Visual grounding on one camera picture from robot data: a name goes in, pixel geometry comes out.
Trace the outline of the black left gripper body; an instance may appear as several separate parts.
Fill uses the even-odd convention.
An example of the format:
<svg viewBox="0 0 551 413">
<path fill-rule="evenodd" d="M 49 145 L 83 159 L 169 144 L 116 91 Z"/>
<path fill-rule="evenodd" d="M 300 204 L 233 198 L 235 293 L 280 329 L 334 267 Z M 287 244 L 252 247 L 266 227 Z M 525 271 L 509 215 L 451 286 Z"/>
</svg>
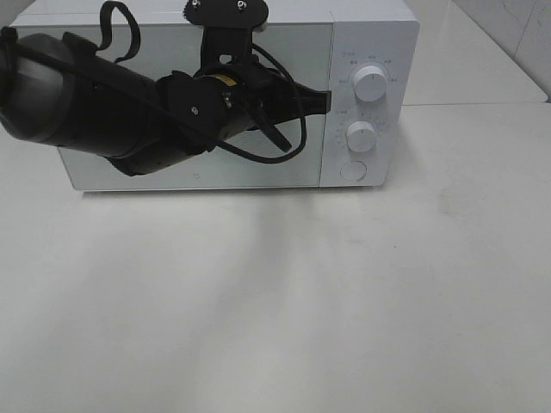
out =
<svg viewBox="0 0 551 413">
<path fill-rule="evenodd" d="M 275 126 L 297 118 L 296 86 L 260 64 L 220 66 L 197 77 L 173 71 L 156 88 L 169 113 L 158 119 L 159 146 L 216 146 L 258 129 L 254 112 L 265 112 Z"/>
</svg>

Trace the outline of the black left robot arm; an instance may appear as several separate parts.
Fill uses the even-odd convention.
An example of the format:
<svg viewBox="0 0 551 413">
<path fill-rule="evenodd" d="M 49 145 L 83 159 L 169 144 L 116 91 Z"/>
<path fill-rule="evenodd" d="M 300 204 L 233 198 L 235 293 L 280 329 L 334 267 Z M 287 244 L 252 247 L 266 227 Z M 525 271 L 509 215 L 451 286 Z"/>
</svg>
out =
<svg viewBox="0 0 551 413">
<path fill-rule="evenodd" d="M 215 149 L 256 163 L 271 158 L 231 144 L 259 131 L 284 163 L 305 148 L 282 123 L 327 114 L 331 92 L 295 82 L 264 52 L 189 75 L 159 79 L 101 58 L 73 33 L 20 37 L 1 32 L 1 123 L 15 139 L 105 159 L 126 176 L 146 176 Z"/>
</svg>

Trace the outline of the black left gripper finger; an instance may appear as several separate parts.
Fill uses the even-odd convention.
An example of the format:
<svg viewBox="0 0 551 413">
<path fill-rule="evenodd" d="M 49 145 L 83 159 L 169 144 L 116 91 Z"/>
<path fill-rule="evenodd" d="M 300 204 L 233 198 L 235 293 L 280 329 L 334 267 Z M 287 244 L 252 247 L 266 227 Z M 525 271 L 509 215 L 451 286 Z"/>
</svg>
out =
<svg viewBox="0 0 551 413">
<path fill-rule="evenodd" d="M 331 112 L 332 92 L 330 90 L 315 90 L 297 85 L 294 99 L 300 116 L 326 115 Z"/>
<path fill-rule="evenodd" d="M 290 141 L 276 128 L 265 112 L 254 112 L 253 120 L 257 128 L 281 151 L 291 150 Z"/>
</svg>

